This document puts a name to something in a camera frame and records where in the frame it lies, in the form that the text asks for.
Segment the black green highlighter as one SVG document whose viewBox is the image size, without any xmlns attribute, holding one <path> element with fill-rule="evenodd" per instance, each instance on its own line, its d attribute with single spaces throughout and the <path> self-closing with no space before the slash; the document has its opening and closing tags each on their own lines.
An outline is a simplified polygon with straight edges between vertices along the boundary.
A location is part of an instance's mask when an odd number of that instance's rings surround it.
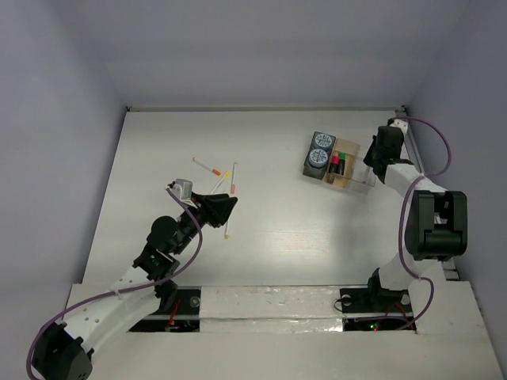
<svg viewBox="0 0 507 380">
<path fill-rule="evenodd" d="M 338 163 L 338 174 L 339 175 L 341 175 L 341 176 L 345 175 L 345 167 L 346 167 L 346 159 L 345 160 L 340 159 L 340 161 Z"/>
</svg>

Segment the black pink highlighter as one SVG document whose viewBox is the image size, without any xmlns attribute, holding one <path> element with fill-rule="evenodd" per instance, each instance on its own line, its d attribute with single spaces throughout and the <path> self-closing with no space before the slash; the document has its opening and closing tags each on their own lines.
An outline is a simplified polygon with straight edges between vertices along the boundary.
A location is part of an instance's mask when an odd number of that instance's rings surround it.
<svg viewBox="0 0 507 380">
<path fill-rule="evenodd" d="M 330 159 L 330 165 L 328 168 L 329 173 L 338 173 L 338 164 L 332 164 Z"/>
</svg>

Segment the blue white round jar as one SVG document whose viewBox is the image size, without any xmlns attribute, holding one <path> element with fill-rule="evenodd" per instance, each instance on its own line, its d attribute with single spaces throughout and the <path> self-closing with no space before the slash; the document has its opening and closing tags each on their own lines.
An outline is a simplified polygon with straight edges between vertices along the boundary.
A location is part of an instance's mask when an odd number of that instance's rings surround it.
<svg viewBox="0 0 507 380">
<path fill-rule="evenodd" d="M 329 151 L 334 146 L 334 137 L 326 133 L 315 133 L 312 139 L 312 148 Z"/>
</svg>

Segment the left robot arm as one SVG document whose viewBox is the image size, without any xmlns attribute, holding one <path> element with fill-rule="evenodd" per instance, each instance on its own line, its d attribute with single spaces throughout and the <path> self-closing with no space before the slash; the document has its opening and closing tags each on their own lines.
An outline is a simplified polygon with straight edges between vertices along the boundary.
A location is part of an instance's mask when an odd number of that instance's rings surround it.
<svg viewBox="0 0 507 380">
<path fill-rule="evenodd" d="M 174 276 L 185 271 L 177 255 L 193 241 L 203 241 L 203 228 L 227 224 L 238 199 L 226 193 L 192 193 L 178 218 L 154 220 L 142 252 L 132 266 L 101 294 L 59 312 L 34 338 L 25 369 L 31 379 L 87 379 L 103 350 L 144 317 L 174 306 Z"/>
</svg>

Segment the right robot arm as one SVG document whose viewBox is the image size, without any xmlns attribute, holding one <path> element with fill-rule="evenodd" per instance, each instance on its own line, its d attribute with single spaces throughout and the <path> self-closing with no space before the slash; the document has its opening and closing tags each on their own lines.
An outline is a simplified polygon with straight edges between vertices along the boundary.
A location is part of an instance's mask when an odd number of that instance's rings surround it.
<svg viewBox="0 0 507 380">
<path fill-rule="evenodd" d="M 408 123 L 391 119 L 372 138 L 364 164 L 402 197 L 398 252 L 368 279 L 364 300 L 383 310 L 402 297 L 414 280 L 438 262 L 461 256 L 467 249 L 467 196 L 432 181 L 408 159 L 401 158 Z"/>
</svg>

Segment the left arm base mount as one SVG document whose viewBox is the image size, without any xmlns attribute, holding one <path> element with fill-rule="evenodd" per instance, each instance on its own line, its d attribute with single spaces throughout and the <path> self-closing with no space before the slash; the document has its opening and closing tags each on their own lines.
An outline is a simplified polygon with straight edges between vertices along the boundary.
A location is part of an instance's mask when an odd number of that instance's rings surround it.
<svg viewBox="0 0 507 380">
<path fill-rule="evenodd" d="M 158 308 L 129 329 L 131 333 L 196 333 L 200 331 L 201 287 L 157 286 Z"/>
</svg>

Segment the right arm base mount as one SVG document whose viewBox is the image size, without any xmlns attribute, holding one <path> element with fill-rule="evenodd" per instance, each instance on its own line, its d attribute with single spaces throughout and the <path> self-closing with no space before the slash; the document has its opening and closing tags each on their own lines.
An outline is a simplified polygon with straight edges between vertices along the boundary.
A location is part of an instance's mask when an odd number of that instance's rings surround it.
<svg viewBox="0 0 507 380">
<path fill-rule="evenodd" d="M 333 308 L 344 316 L 345 331 L 415 331 L 408 290 L 392 291 L 372 275 L 366 287 L 339 290 Z"/>
</svg>

